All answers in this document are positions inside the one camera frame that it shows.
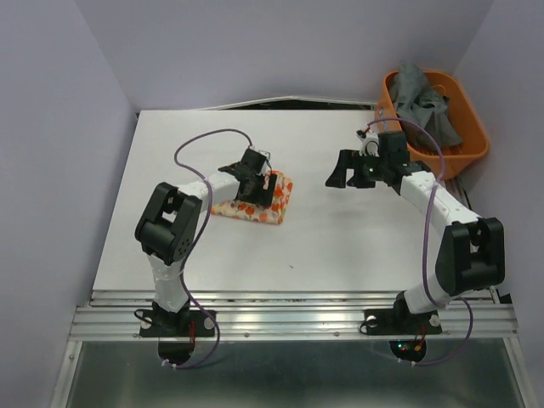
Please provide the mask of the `grey skirt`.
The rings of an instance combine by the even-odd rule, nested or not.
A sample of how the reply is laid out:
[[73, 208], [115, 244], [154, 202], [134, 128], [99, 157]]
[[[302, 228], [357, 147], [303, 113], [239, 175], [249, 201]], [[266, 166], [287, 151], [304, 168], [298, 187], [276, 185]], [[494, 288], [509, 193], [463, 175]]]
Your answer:
[[462, 142], [449, 120], [450, 99], [433, 88], [417, 65], [402, 61], [388, 91], [397, 115], [417, 123], [440, 148]]

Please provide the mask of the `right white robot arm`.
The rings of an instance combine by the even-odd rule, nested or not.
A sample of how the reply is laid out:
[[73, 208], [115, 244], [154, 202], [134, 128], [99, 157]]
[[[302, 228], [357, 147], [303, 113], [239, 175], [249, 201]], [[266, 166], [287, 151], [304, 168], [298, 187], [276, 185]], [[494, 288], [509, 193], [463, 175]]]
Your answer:
[[425, 217], [424, 229], [441, 237], [432, 272], [422, 284], [399, 293], [392, 307], [368, 309], [361, 329], [368, 335], [413, 334], [430, 325], [437, 310], [470, 291], [505, 279], [504, 228], [459, 202], [422, 161], [413, 161], [403, 132], [359, 131], [360, 150], [340, 150], [326, 186], [391, 187]]

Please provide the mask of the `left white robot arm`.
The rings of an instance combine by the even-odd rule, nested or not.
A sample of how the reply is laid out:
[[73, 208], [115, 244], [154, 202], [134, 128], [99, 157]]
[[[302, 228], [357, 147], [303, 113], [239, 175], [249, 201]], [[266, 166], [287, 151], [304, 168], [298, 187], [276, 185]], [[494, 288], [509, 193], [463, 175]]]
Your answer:
[[210, 176], [180, 186], [158, 184], [137, 223], [135, 239], [150, 262], [155, 296], [138, 309], [142, 337], [181, 337], [190, 329], [190, 298], [182, 285], [184, 265], [213, 206], [226, 201], [268, 207], [275, 174], [266, 174], [269, 153], [248, 148], [242, 158]]

